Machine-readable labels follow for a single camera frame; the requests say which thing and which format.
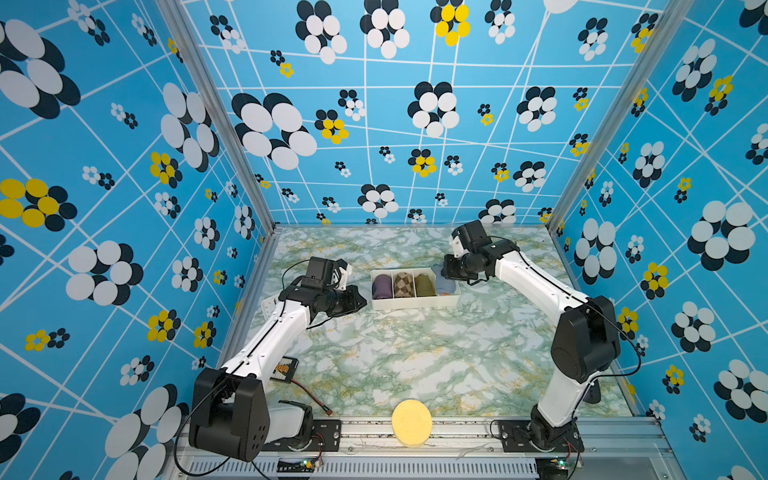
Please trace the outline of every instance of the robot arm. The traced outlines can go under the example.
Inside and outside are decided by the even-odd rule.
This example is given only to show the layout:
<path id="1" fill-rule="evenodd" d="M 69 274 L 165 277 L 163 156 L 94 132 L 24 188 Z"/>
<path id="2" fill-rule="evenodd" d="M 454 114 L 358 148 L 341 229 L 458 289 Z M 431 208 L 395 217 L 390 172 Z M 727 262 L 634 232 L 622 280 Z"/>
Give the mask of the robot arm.
<path id="1" fill-rule="evenodd" d="M 454 230 L 451 245 L 454 253 L 445 256 L 444 277 L 474 285 L 496 276 L 541 308 L 556 328 L 550 350 L 554 374 L 531 411 L 530 427 L 533 444 L 551 449 L 571 428 L 576 406 L 594 388 L 595 377 L 621 352 L 617 330 L 608 324 L 615 322 L 613 304 L 602 296 L 592 299 L 549 275 L 514 242 L 493 242 L 478 220 Z"/>
<path id="2" fill-rule="evenodd" d="M 317 313 L 333 318 L 367 304 L 357 286 L 347 285 L 351 272 L 344 260 L 312 257 L 306 275 L 280 293 L 270 318 L 245 347 L 221 369 L 200 373 L 190 420 L 193 447 L 249 462 L 273 440 L 285 438 L 296 448 L 310 440 L 311 407 L 296 402 L 268 407 L 263 386 Z"/>

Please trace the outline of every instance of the round sponge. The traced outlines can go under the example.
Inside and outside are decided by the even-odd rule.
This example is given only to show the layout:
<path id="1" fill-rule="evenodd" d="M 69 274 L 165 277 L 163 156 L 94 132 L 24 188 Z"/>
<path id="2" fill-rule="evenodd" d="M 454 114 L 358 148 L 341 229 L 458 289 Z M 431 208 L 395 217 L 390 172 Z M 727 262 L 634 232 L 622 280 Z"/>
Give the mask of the round sponge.
<path id="1" fill-rule="evenodd" d="M 432 433 L 432 415 L 420 401 L 406 400 L 392 413 L 392 430 L 406 447 L 420 447 Z"/>

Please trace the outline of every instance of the marble table surface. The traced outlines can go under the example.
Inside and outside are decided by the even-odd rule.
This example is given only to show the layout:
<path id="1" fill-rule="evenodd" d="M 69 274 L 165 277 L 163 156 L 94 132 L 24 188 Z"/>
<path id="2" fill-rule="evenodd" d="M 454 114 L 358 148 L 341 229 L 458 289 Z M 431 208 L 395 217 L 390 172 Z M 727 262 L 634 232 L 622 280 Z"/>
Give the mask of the marble table surface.
<path id="1" fill-rule="evenodd" d="M 310 256 L 343 258 L 353 265 L 350 283 L 370 299 L 370 270 L 430 267 L 449 252 L 448 227 L 283 228 L 262 299 L 281 291 L 280 277 Z M 570 284 L 545 228 L 493 227 L 541 268 Z M 286 284 L 306 264 L 286 275 Z M 287 352 L 300 360 L 295 379 L 322 399 L 334 415 L 390 416 L 402 400 L 418 399 L 435 416 L 528 416 L 547 388 L 554 363 L 549 354 L 554 327 L 528 299 L 498 279 L 461 286 L 447 308 L 375 311 L 331 319 L 303 333 Z M 321 313 L 316 322 L 325 319 Z M 264 323 L 259 311 L 249 338 Z M 601 381 L 597 405 L 582 403 L 588 416 L 629 416 L 615 380 Z M 270 404 L 293 400 L 323 411 L 298 387 L 267 386 Z"/>

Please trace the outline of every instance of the wallpaper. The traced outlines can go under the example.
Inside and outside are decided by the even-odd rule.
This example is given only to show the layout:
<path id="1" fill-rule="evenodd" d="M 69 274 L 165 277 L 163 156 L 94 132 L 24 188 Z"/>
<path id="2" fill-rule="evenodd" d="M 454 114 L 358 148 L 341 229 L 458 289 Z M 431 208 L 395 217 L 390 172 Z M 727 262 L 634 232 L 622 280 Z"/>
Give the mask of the wallpaper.
<path id="1" fill-rule="evenodd" d="M 262 228 L 153 2 L 4 2 L 0 478 L 155 478 Z"/>
<path id="2" fill-rule="evenodd" d="M 765 35 L 765 1 L 697 0 L 555 234 L 688 478 L 768 476 Z"/>
<path id="3" fill-rule="evenodd" d="M 326 225 L 545 223 L 666 6 L 181 3 L 275 221 Z"/>

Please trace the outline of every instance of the rolled sock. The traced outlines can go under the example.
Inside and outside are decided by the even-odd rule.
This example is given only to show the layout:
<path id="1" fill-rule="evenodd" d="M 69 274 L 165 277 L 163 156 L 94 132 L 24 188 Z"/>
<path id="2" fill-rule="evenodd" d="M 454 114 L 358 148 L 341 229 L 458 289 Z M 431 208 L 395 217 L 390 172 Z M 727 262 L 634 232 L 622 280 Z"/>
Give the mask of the rolled sock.
<path id="1" fill-rule="evenodd" d="M 435 291 L 438 295 L 453 295 L 456 293 L 456 281 L 448 280 L 442 275 L 442 265 L 435 265 L 432 271 L 435 272 Z"/>
<path id="2" fill-rule="evenodd" d="M 389 275 L 388 273 L 383 273 L 373 280 L 372 298 L 374 300 L 392 298 L 392 276 L 391 275 Z"/>
<path id="3" fill-rule="evenodd" d="M 398 273 L 395 276 L 395 298 L 414 297 L 413 275 L 410 273 Z"/>
<path id="4" fill-rule="evenodd" d="M 416 277 L 416 296 L 436 296 L 435 286 L 429 275 L 422 273 Z"/>

